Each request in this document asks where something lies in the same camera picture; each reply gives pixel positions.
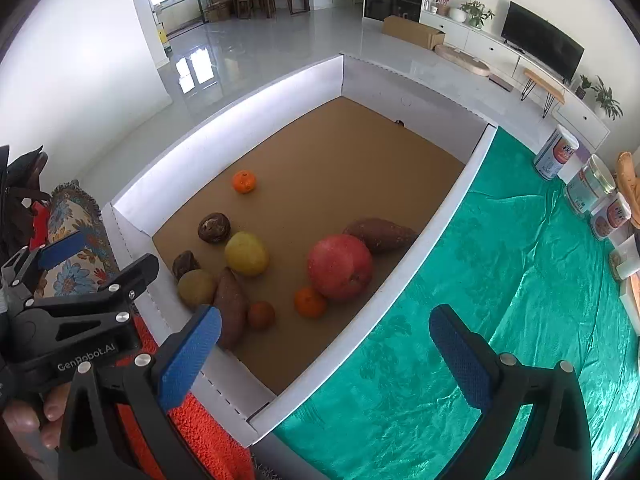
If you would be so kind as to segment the person's left hand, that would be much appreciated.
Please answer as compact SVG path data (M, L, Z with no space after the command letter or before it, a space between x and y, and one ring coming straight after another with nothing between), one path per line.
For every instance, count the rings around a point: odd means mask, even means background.
M40 422L38 411L23 400L12 400L4 409L2 418L11 434L30 434L38 431L45 448L54 450L60 446L70 383L53 388L43 401L45 422Z

